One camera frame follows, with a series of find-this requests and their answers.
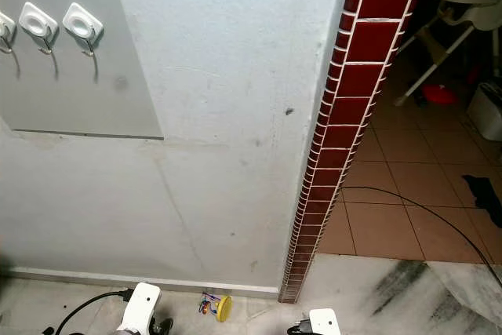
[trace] painted wall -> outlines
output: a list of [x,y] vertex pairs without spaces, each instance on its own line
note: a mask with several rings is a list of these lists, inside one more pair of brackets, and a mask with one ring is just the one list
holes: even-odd
[[166,140],[4,125],[3,253],[31,268],[277,287],[337,2],[122,0]]

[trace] marble floor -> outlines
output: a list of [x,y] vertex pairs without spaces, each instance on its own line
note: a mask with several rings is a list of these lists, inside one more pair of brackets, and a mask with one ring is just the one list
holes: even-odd
[[[497,272],[502,276],[502,268]],[[80,303],[116,288],[13,279],[0,290],[0,334],[40,334]],[[343,335],[502,335],[502,291],[479,264],[389,260],[318,254],[298,304],[234,297],[230,319],[198,313],[200,295],[163,292],[157,316],[172,316],[172,335],[285,335],[312,308],[333,308]],[[63,335],[104,335],[126,303],[96,302]]]

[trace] power cord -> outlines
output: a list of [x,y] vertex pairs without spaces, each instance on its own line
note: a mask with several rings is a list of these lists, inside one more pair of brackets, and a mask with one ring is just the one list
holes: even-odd
[[[134,292],[134,289],[125,289],[125,290],[118,290],[115,292],[106,292],[106,293],[102,293],[98,296],[95,296],[95,297],[91,298],[90,300],[87,300],[82,305],[80,305],[78,308],[73,310],[70,314],[68,314],[65,319],[63,319],[63,321],[61,322],[61,324],[57,328],[56,333],[54,335],[60,335],[61,330],[63,329],[64,325],[66,325],[66,323],[71,319],[71,317],[73,317],[75,314],[77,314],[79,311],[81,311],[83,308],[85,308],[87,305],[90,305],[94,301],[98,301],[101,298],[105,298],[105,297],[109,297],[109,296],[120,296],[120,297],[122,297],[122,299],[125,302],[129,302],[129,300],[131,299],[131,296],[133,295],[133,292]],[[43,333],[44,333],[44,335],[52,335],[53,332],[54,332],[54,329],[52,327],[48,327]]]
[[409,198],[407,198],[405,196],[402,196],[400,194],[396,194],[396,193],[394,193],[392,191],[384,190],[383,188],[372,188],[370,186],[347,186],[347,187],[342,187],[343,190],[352,189],[352,188],[363,188],[363,189],[366,189],[366,190],[374,190],[374,191],[385,192],[385,193],[387,193],[389,195],[393,195],[393,196],[395,196],[397,198],[404,199],[407,202],[410,202],[410,203],[414,204],[415,206],[418,206],[418,207],[420,207],[422,209],[425,209],[429,213],[432,213],[434,216],[436,216],[438,219],[441,219],[442,221],[444,221],[445,223],[447,223],[451,228],[455,229],[455,231],[457,231],[458,234],[460,234],[462,237],[464,237],[464,239],[467,242],[469,242],[469,245],[471,245],[472,248],[476,251],[476,253],[481,258],[483,264],[488,268],[489,273],[493,276],[493,278],[495,279],[495,281],[497,282],[497,284],[502,289],[502,281],[497,276],[496,272],[493,270],[492,266],[490,265],[490,263],[486,259],[485,254],[483,254],[483,252],[459,228],[457,228],[455,225],[453,225],[452,223],[450,223],[447,219],[445,219],[444,217],[438,215],[432,209],[428,209],[426,206],[421,205],[420,203],[414,202],[413,200],[411,200],[411,199],[409,199]]

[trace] red object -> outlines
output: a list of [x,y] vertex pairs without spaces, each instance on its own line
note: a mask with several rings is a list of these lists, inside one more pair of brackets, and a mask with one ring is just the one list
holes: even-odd
[[450,89],[445,86],[432,86],[425,85],[422,86],[422,93],[424,97],[429,102],[434,102],[435,104],[449,105],[455,104],[458,101],[457,96]]

